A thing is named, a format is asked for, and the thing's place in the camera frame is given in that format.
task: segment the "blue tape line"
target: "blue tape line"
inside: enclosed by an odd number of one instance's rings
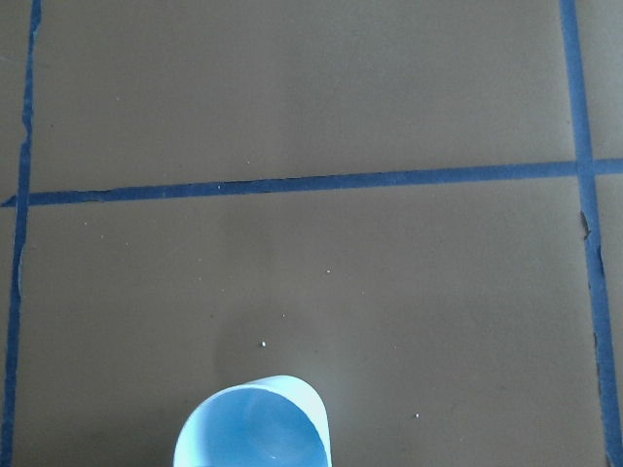
[[[593,162],[597,175],[623,173],[623,159],[602,159]]]
[[[240,182],[208,182],[153,187],[127,187],[106,191],[34,193],[30,195],[30,205],[72,204],[90,201],[106,202],[139,199],[216,197],[262,193],[395,187],[402,185],[434,185],[491,180],[569,177],[575,175],[575,166],[575,162],[523,163]],[[12,197],[7,199],[2,206],[11,207],[15,205],[15,202],[15,197]]]
[[[16,202],[16,236],[13,250],[13,270],[11,276],[11,306],[7,330],[7,358],[4,381],[4,413],[2,418],[2,452],[0,467],[11,467],[13,459],[13,438],[16,418],[16,388],[18,382],[19,348],[19,309],[21,306],[20,274],[23,246],[26,242],[28,219],[28,195],[30,186],[30,156],[32,148],[32,116],[34,97],[33,57],[37,32],[41,24],[41,0],[33,0],[30,11],[30,32],[28,36],[28,57],[23,94],[21,120],[26,136],[19,151],[19,179]]]
[[[616,390],[612,333],[602,261],[602,235],[595,181],[589,115],[582,71],[577,14],[574,0],[561,0],[563,37],[567,56],[568,87],[573,119],[580,205],[590,234],[584,246],[589,276],[596,357],[599,374],[605,451],[612,466],[623,467],[623,444]]]

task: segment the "floor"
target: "floor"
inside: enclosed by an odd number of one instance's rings
[[[621,22],[2,2],[0,467],[168,466],[279,374],[336,466],[623,467]]]

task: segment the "light blue plastic cup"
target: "light blue plastic cup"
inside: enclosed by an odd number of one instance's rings
[[[288,376],[217,392],[186,420],[173,467],[331,467],[322,400]]]

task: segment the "vertical blue tape strip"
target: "vertical blue tape strip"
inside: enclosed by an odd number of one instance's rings
[[[605,432],[605,450],[610,465],[623,467],[621,423],[616,390],[607,288],[602,260],[602,235],[597,184],[574,0],[561,0],[561,17],[567,56],[569,99],[573,118],[580,205],[590,229],[584,245],[591,306],[593,309],[595,350],[599,374],[602,420]]]
[[[18,379],[19,348],[19,308],[21,294],[19,281],[21,273],[21,255],[26,242],[28,218],[28,196],[30,193],[30,156],[32,147],[33,117],[33,57],[37,31],[41,23],[41,0],[33,0],[30,12],[30,32],[28,37],[28,56],[23,95],[21,119],[26,129],[26,136],[19,151],[19,180],[16,203],[16,233],[13,250],[13,270],[11,277],[11,305],[7,330],[7,358],[4,381],[4,413],[2,419],[2,449],[0,467],[11,467],[13,459],[13,437],[15,431],[16,387]]]

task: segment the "blue cup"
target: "blue cup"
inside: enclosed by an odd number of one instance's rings
[[[173,467],[331,467],[322,400],[288,376],[217,392],[184,424]]]

